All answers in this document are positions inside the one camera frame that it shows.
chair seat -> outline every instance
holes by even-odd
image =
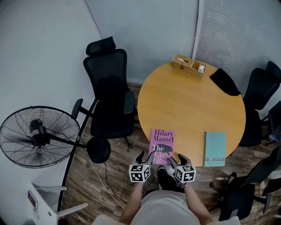
[[[238,189],[229,189],[223,197],[220,205],[221,213],[219,221],[230,218],[231,212],[238,209],[239,220],[250,215],[255,196],[255,185],[248,184]]]
[[[101,138],[123,138],[133,133],[133,113],[124,115],[124,104],[97,103],[91,123],[91,135]]]
[[[240,146],[257,146],[262,142],[262,128],[259,113],[254,109],[246,108],[246,125]]]

white chair leg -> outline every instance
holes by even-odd
[[[72,207],[72,208],[70,208],[70,209],[66,209],[66,210],[63,210],[63,211],[59,211],[59,212],[58,212],[58,217],[62,217],[62,216],[66,216],[66,215],[68,215],[68,214],[74,213],[74,212],[76,212],[76,211],[78,211],[78,210],[80,210],[80,209],[83,209],[83,208],[87,207],[88,205],[89,205],[89,204],[85,202],[85,203],[83,203],[83,204],[81,204],[81,205],[74,206],[74,207]]]
[[[37,190],[45,191],[45,192],[58,192],[67,190],[66,186],[58,186],[58,187],[35,187]]]

pink book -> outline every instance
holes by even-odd
[[[149,153],[154,152],[153,164],[170,165],[174,149],[174,131],[151,130]]]

power cord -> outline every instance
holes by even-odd
[[[107,168],[106,168],[106,164],[104,163],[104,166],[105,166],[105,182],[106,182],[106,184],[109,186],[109,188],[112,190],[112,193],[113,193],[113,195],[116,197],[116,198],[119,198],[120,200],[122,200],[124,203],[126,203],[122,198],[120,198],[120,197],[118,197],[115,193],[114,193],[114,191],[113,191],[113,189],[112,189],[112,187],[109,185],[109,183],[107,182]]]
[[[97,173],[97,170],[96,170],[96,168],[95,168],[95,166],[94,166],[94,164],[93,164],[91,158],[89,157],[89,154],[88,154],[87,150],[86,150],[85,148],[83,148],[83,149],[86,151],[86,154],[87,154],[87,156],[88,156],[90,162],[92,163],[92,166],[93,166],[94,170],[96,171],[96,174],[97,174],[98,178],[100,179],[101,184],[103,185],[103,187],[107,190],[107,192],[110,194],[110,196],[121,206],[121,208],[122,208],[123,210],[125,210],[124,207],[123,207],[123,205],[121,205],[120,202],[117,201],[116,198],[113,197],[112,194],[110,193],[110,191],[105,187],[104,183],[103,183],[102,180],[101,180],[100,175]]]
[[[257,217],[257,215],[258,215],[258,212],[259,212],[259,202],[258,202],[258,209],[256,210],[256,217]]]

fan base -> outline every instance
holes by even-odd
[[[93,137],[87,143],[87,152],[93,163],[104,163],[111,153],[110,144],[107,139]]]

